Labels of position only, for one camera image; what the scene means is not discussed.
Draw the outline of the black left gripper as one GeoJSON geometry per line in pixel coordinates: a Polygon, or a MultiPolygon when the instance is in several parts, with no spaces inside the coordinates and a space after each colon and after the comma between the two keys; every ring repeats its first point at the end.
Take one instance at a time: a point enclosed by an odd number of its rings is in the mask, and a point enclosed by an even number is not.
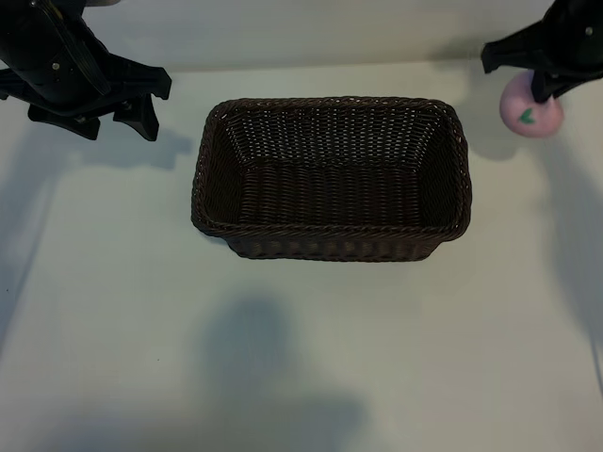
{"type": "Polygon", "coordinates": [[[83,19],[92,1],[1,4],[1,97],[28,103],[28,117],[96,140],[100,119],[128,125],[156,141],[153,99],[170,96],[159,67],[110,53],[83,19]]]}

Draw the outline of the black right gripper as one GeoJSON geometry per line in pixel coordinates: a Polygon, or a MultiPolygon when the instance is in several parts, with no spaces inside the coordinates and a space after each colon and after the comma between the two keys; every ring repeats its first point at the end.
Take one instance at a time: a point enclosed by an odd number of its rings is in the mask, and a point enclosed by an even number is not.
{"type": "Polygon", "coordinates": [[[540,21],[481,51],[486,73],[501,66],[532,71],[538,104],[602,77],[601,0],[557,0],[540,21]]]}

